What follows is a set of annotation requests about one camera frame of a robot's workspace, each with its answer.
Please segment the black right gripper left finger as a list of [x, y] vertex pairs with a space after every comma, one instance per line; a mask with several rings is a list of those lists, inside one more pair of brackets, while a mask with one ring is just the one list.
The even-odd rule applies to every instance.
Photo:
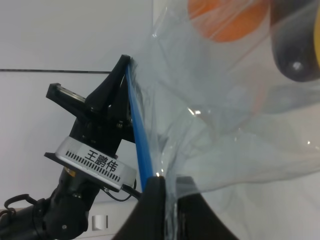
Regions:
[[148, 178], [144, 191], [115, 240], [163, 240], [165, 237], [166, 182]]

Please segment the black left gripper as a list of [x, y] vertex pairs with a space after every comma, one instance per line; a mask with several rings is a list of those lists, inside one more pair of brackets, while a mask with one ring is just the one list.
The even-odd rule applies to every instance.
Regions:
[[135, 143], [125, 75], [130, 60], [129, 55], [121, 55], [106, 79], [87, 96], [85, 103], [64, 93], [59, 83], [50, 84], [46, 94], [48, 99], [76, 117], [70, 137], [110, 157], [116, 156], [122, 140]]

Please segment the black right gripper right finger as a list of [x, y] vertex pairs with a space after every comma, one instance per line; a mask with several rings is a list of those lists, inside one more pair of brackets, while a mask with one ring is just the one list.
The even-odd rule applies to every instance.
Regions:
[[237, 237], [218, 218], [198, 192], [190, 176], [179, 176], [176, 190], [190, 195], [180, 197], [175, 204], [174, 238], [176, 240], [236, 240]]

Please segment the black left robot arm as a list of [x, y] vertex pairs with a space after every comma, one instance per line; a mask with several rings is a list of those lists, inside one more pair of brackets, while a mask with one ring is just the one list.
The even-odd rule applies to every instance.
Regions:
[[107, 78], [87, 97], [53, 83], [47, 98], [75, 116], [69, 136], [45, 156], [61, 164], [57, 188], [47, 199], [21, 194], [4, 203], [3, 240], [72, 240], [88, 229], [89, 211], [100, 190], [119, 192], [136, 183], [136, 171], [120, 162], [122, 140], [134, 142], [126, 69], [122, 55]]

